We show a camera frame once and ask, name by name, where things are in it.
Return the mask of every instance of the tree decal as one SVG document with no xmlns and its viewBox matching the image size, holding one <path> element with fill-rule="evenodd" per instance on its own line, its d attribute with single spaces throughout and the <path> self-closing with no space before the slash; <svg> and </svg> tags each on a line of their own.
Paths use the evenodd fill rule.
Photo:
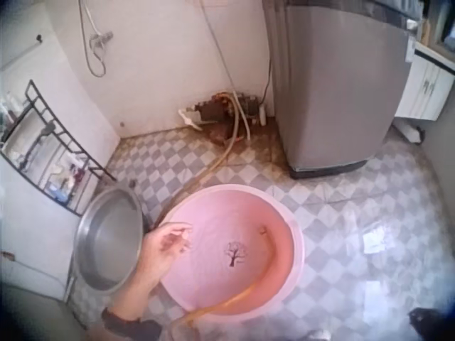
<svg viewBox="0 0 455 341">
<path fill-rule="evenodd" d="M 247 256 L 247 248 L 244 244 L 239 242 L 230 242 L 227 245 L 225 254 L 230 257 L 230 267 L 235 266 L 235 261 L 238 259 L 244 259 Z"/>
</svg>

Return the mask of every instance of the metal shelf rack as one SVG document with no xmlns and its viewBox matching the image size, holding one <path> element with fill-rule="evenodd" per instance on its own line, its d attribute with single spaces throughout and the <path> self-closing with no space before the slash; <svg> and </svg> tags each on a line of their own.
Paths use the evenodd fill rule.
<svg viewBox="0 0 455 341">
<path fill-rule="evenodd" d="M 18 117 L 18 119 L 13 123 L 10 129 L 2 136 L 1 142 L 4 143 L 4 147 L 7 145 L 9 140 L 14 134 L 18 134 L 20 130 L 20 125 L 26 120 L 26 117 L 29 115 L 37 115 L 42 121 L 44 126 L 49 123 L 55 125 L 54 130 L 50 133 L 46 139 L 54 138 L 57 140 L 57 146 L 53 147 L 50 152 L 50 157 L 45 158 L 41 165 L 42 170 L 39 168 L 38 175 L 35 175 L 36 179 L 28 174 L 28 171 L 20 170 L 19 167 L 9 158 L 5 153 L 5 148 L 3 147 L 0 150 L 1 156 L 13 167 L 23 178 L 25 178 L 34 188 L 42 192 L 45 196 L 49 197 L 52 201 L 56 202 L 58 205 L 64 207 L 66 210 L 72 212 L 77 216 L 82 216 L 84 207 L 81 209 L 80 203 L 82 197 L 84 196 L 85 191 L 87 190 L 88 184 L 91 181 L 92 175 L 97 179 L 97 185 L 100 184 L 100 181 L 111 181 L 116 182 L 115 177 L 104 167 L 102 167 L 71 135 L 71 133 L 63 126 L 57 116 L 54 114 L 52 109 L 48 106 L 48 103 L 44 100 L 43 96 L 39 92 L 33 80 L 30 80 L 26 88 L 26 99 L 27 103 L 25 109 Z M 81 161 L 83 161 L 83 167 L 81 168 L 84 173 L 82 179 L 76 183 L 68 194 L 68 199 L 61 201 L 55 196 L 52 196 L 46 189 L 48 179 L 52 175 L 49 171 L 52 165 L 55 165 L 61 158 L 62 155 L 66 152 L 69 152 Z"/>
</svg>

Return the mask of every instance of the washing machine base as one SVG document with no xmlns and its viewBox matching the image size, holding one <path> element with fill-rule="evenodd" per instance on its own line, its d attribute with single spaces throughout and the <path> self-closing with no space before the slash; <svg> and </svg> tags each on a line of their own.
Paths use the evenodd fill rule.
<svg viewBox="0 0 455 341">
<path fill-rule="evenodd" d="M 348 165 L 334 166 L 327 168 L 318 168 L 318 169 L 302 169 L 302 168 L 293 168 L 289 167 L 289 174 L 291 178 L 306 179 L 306 178 L 318 178 L 320 176 L 329 176 L 329 175 L 338 175 L 341 173 L 347 173 L 359 169 L 367 163 L 367 160 L 358 161 L 355 163 L 349 163 Z"/>
</svg>

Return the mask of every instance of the checkered tile floor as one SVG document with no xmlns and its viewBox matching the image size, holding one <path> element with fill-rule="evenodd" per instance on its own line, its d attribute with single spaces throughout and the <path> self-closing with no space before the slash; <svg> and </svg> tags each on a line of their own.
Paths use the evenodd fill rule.
<svg viewBox="0 0 455 341">
<path fill-rule="evenodd" d="M 360 170 L 295 181 L 273 124 L 254 132 L 251 144 L 236 144 L 203 187 L 246 184 L 284 203 L 304 233 L 304 272 L 267 315 L 237 325 L 201 320 L 203 339 L 298 340 L 326 328 L 334 341 L 415 340 L 407 313 L 446 306 L 455 288 L 450 223 L 419 147 L 390 130 Z M 154 221 L 170 196 L 222 152 L 191 129 L 165 131 L 123 140 L 109 169 L 120 182 L 137 180 L 142 208 Z M 76 282 L 70 306 L 89 325 L 109 300 Z M 183 313 L 159 286 L 146 318 L 167 324 Z"/>
</svg>

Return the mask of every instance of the black wristband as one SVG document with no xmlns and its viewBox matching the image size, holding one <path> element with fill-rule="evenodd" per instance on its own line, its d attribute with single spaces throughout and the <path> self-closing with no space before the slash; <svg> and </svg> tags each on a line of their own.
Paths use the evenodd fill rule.
<svg viewBox="0 0 455 341">
<path fill-rule="evenodd" d="M 133 341 L 158 340 L 163 329 L 153 320 L 142 322 L 139 319 L 134 321 L 123 320 L 109 312 L 107 308 L 102 311 L 101 319 L 106 330 L 121 337 L 129 337 Z"/>
</svg>

